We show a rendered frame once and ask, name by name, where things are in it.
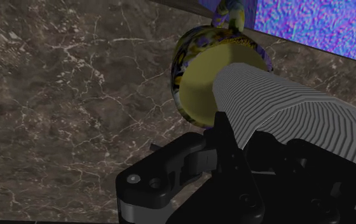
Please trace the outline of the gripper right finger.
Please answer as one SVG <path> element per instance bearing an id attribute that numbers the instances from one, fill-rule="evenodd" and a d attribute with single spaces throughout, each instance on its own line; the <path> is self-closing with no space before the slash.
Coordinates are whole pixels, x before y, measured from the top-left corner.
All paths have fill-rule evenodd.
<path id="1" fill-rule="evenodd" d="M 247 143 L 253 171 L 273 171 L 281 224 L 356 224 L 356 164 L 302 139 L 283 144 L 256 131 Z"/>

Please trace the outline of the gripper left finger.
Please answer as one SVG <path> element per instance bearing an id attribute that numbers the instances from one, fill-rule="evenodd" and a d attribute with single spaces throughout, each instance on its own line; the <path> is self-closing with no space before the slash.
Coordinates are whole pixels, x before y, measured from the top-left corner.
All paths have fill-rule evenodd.
<path id="1" fill-rule="evenodd" d="M 265 206 L 224 112 L 116 177 L 120 224 L 261 224 Z"/>

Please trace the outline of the grey ribbed cylinder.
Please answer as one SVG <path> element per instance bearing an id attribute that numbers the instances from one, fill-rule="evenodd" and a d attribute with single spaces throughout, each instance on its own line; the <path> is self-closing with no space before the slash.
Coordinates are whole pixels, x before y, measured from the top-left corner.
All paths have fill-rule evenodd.
<path id="1" fill-rule="evenodd" d="M 212 91 L 239 148 L 255 131 L 303 139 L 356 164 L 356 107 L 245 63 L 222 68 Z"/>

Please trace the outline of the yellow purple patterned mug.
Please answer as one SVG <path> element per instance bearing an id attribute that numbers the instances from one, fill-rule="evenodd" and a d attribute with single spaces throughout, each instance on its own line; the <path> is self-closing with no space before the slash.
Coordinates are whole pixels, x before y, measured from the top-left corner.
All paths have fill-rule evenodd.
<path id="1" fill-rule="evenodd" d="M 171 65 L 170 88 L 180 114 L 193 125 L 214 125 L 217 104 L 212 86 L 217 73 L 232 63 L 246 63 L 272 72 L 271 59 L 243 33 L 245 5 L 221 0 L 211 24 L 189 30 L 177 42 Z"/>

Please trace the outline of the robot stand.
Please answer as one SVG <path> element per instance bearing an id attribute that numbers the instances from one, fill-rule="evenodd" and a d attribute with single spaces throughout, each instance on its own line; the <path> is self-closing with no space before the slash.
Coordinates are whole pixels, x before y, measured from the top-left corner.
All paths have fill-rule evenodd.
<path id="1" fill-rule="evenodd" d="M 241 0 L 245 27 L 356 60 L 356 0 Z"/>

